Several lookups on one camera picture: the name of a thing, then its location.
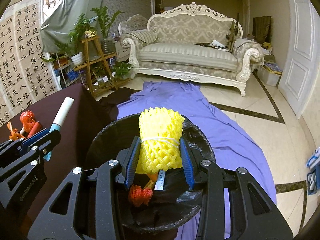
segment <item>blue gripper pad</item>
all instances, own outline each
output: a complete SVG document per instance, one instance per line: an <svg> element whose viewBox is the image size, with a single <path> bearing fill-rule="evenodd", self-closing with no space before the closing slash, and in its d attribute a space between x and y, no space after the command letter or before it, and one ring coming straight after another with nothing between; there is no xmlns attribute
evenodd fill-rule
<svg viewBox="0 0 320 240"><path fill-rule="evenodd" d="M190 189L193 190L195 186L194 168L190 159L191 150L188 143L183 137L180 137L180 153L182 159L182 166L184 170L184 176L186 177L187 184Z"/></svg>
<svg viewBox="0 0 320 240"><path fill-rule="evenodd" d="M140 156L141 140L139 136L135 136L129 148L127 156L130 156L126 166L124 186L128 190L133 183L134 175L136 173L138 160Z"/></svg>
<svg viewBox="0 0 320 240"><path fill-rule="evenodd" d="M49 132L48 129L43 129L40 132L37 132L30 138L26 139L21 144L20 155L23 156L28 152L28 147L39 140L41 137L45 136Z"/></svg>

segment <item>curtain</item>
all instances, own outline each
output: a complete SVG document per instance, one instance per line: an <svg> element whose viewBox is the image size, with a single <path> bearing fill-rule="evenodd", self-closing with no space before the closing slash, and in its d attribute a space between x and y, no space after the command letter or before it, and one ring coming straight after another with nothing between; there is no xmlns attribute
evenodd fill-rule
<svg viewBox="0 0 320 240"><path fill-rule="evenodd" d="M253 18L252 35L259 44L263 44L270 36L271 16Z"/></svg>
<svg viewBox="0 0 320 240"><path fill-rule="evenodd" d="M42 24L41 38L45 52L58 53L54 41L68 42L68 33L73 29L81 13L87 18L95 16L93 7L101 7L102 0L62 0L52 15Z"/></svg>

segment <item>yellow mesh foam sleeve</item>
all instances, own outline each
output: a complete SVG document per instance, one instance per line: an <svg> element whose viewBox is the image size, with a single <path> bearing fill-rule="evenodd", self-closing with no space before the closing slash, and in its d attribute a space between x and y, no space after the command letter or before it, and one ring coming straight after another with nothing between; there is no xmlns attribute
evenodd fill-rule
<svg viewBox="0 0 320 240"><path fill-rule="evenodd" d="M139 118L140 138L165 137L176 140L149 139L141 143L140 157L136 173L157 173L159 170L167 171L182 167L179 150L180 137L182 136L183 118L172 109L156 107L141 113Z"/></svg>

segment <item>black plastic bag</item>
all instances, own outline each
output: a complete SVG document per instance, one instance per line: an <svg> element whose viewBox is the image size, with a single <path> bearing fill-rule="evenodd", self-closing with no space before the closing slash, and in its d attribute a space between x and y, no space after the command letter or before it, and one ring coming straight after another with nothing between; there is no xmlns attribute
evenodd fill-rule
<svg viewBox="0 0 320 240"><path fill-rule="evenodd" d="M89 148L85 169L97 168L115 159L120 150L129 148L134 136L140 136L139 116L134 114L112 122L98 133ZM188 118L183 122L182 136L189 147L200 150L205 159L215 162L209 141ZM135 174L133 184L144 187L148 181L147 175ZM201 207L202 192L190 192L188 189L181 168L166 172L164 189L154 191L148 206L137 208L129 203L128 191L118 191L122 225L139 233L157 233L180 227L194 217Z"/></svg>

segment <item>silver screw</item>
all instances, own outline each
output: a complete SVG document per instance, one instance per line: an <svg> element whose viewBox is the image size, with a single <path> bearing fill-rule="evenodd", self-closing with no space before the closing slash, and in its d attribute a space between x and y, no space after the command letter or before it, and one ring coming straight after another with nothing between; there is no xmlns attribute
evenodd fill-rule
<svg viewBox="0 0 320 240"><path fill-rule="evenodd" d="M79 174L81 171L82 171L82 169L80 167L75 167L72 172L74 174Z"/></svg>
<svg viewBox="0 0 320 240"><path fill-rule="evenodd" d="M247 169L246 169L246 168L243 168L243 167L238 168L238 171L239 171L239 173L241 173L241 174L246 174L246 173L247 173Z"/></svg>
<svg viewBox="0 0 320 240"><path fill-rule="evenodd" d="M110 166L116 166L118 164L118 161L117 160L110 160L108 163Z"/></svg>
<svg viewBox="0 0 320 240"><path fill-rule="evenodd" d="M209 160L203 160L201 163L203 166L209 166L211 164Z"/></svg>

